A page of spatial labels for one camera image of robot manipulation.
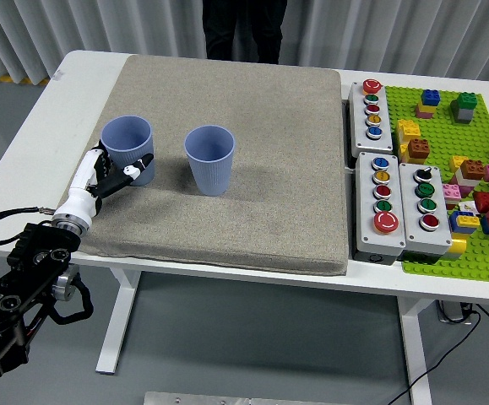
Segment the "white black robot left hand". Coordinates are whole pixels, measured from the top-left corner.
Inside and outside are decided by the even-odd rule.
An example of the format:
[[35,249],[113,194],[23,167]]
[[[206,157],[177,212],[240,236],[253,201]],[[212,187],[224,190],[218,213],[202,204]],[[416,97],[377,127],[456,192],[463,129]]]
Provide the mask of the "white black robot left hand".
[[76,235],[85,234],[101,210],[102,199],[130,186],[153,160],[154,155],[146,153],[123,169],[112,170],[109,154],[99,141],[79,164],[67,200],[52,215],[52,226],[71,230]]

